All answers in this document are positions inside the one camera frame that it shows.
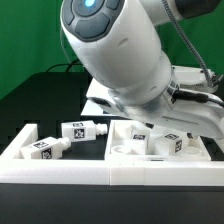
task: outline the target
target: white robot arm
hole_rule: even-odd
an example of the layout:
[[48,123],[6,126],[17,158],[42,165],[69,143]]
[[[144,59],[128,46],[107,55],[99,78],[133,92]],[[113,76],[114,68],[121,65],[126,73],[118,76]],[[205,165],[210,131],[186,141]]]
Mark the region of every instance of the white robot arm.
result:
[[[219,2],[169,0],[167,4],[180,20],[210,12]],[[181,90],[177,74],[161,50],[155,26],[170,21],[163,3],[64,0],[63,30],[94,78],[87,96],[109,113],[223,139],[222,101],[208,93]]]

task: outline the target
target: black table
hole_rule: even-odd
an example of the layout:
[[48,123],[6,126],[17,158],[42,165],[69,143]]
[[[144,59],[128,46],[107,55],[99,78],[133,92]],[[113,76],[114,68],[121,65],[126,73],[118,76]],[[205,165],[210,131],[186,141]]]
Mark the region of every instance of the black table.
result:
[[[2,99],[0,152],[27,123],[37,123],[43,139],[60,137],[62,122],[92,119],[80,117],[89,82],[86,73],[39,73]],[[94,121],[109,124],[109,118]],[[101,160],[106,140],[75,143],[63,159]],[[221,158],[214,147],[211,152]],[[221,224],[223,209],[224,187],[0,184],[2,224]]]

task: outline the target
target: blue light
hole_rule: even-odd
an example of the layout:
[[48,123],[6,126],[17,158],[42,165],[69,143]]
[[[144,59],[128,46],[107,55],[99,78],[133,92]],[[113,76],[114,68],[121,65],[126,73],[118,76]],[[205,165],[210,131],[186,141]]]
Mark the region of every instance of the blue light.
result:
[[96,0],[85,0],[86,7],[91,7],[95,3]]

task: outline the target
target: white tray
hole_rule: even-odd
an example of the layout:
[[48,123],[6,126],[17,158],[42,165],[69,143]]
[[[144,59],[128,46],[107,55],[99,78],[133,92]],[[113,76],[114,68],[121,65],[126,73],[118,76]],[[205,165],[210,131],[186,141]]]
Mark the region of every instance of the white tray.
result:
[[[138,154],[113,154],[111,152],[111,149],[114,146],[117,145],[124,145],[127,146],[128,145],[128,139],[127,139],[127,135],[124,133],[124,131],[122,132],[122,134],[124,134],[124,137],[116,137],[116,131],[115,131],[115,127],[116,125],[121,125],[124,127],[127,127],[129,125],[131,125],[131,131],[141,131],[144,133],[149,132],[149,139],[148,139],[148,145],[147,145],[147,150],[146,150],[146,154],[145,155],[138,155]],[[187,144],[187,146],[193,146],[196,148],[199,148],[201,150],[201,155],[197,155],[197,156],[183,156],[181,155],[181,153],[176,153],[175,155],[156,155],[155,154],[155,139],[166,135],[166,134],[170,134],[170,133],[174,133],[177,134],[179,136],[185,136],[185,144]],[[132,121],[132,120],[111,120],[110,123],[110,129],[109,129],[109,135],[108,135],[108,140],[107,140],[107,146],[106,146],[106,151],[105,151],[105,160],[109,160],[109,161],[117,161],[117,160],[126,160],[126,161],[211,161],[211,157],[208,154],[202,140],[200,137],[198,137],[196,140],[189,140],[187,137],[187,134],[181,131],[176,131],[176,130],[171,130],[171,129],[167,129],[167,128],[163,128],[160,126],[154,126],[153,129],[147,128],[144,126],[144,124],[137,122],[137,121]]]

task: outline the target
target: green backdrop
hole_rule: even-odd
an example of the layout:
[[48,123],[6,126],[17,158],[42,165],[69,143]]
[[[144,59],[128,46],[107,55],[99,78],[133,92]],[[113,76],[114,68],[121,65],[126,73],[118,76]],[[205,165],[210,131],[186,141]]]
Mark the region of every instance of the green backdrop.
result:
[[[34,73],[66,63],[60,45],[59,14],[62,0],[1,0],[0,99]],[[213,13],[181,25],[209,68],[224,71],[224,3]],[[164,51],[173,64],[196,66],[170,24],[158,28]],[[71,58],[75,58],[66,45]]]

